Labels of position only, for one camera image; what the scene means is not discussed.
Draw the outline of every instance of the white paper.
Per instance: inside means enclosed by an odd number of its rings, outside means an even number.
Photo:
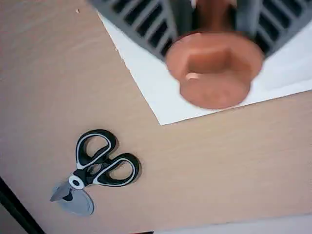
[[[186,102],[179,93],[178,82],[163,62],[132,42],[107,19],[100,18],[160,125],[222,111],[205,110]],[[266,60],[249,95],[239,106],[311,90],[311,38],[312,22]]]

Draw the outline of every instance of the scissors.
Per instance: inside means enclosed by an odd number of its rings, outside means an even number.
[[[92,137],[102,137],[107,145],[100,148],[92,157],[86,153],[86,144]],[[121,187],[132,183],[138,176],[139,160],[130,153],[123,153],[109,159],[109,154],[116,148],[117,139],[109,131],[103,129],[91,130],[84,133],[76,145],[77,169],[69,176],[68,181],[62,184],[52,195],[50,201],[61,200],[70,195],[72,189],[81,190],[84,187],[97,184],[110,187]],[[109,173],[122,163],[129,163],[131,173],[125,179],[113,179]]]

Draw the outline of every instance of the table surface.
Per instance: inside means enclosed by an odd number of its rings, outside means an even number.
[[[311,91],[160,126],[84,0],[4,0],[0,28],[0,176],[47,234],[312,212]],[[76,217],[49,198],[94,128],[143,171],[129,186],[87,188],[95,212]]]

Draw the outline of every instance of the gray plastic grille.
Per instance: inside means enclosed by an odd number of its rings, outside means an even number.
[[[192,7],[189,0],[89,2],[129,38],[161,60],[176,38],[191,30]]]
[[[312,0],[238,0],[237,4],[236,29],[254,39],[267,56],[312,19]]]

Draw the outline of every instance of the orange plastic part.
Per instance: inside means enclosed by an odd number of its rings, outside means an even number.
[[[166,55],[180,93],[206,109],[238,105],[262,68],[264,54],[246,37],[231,31],[228,0],[198,0],[200,32],[176,41]]]

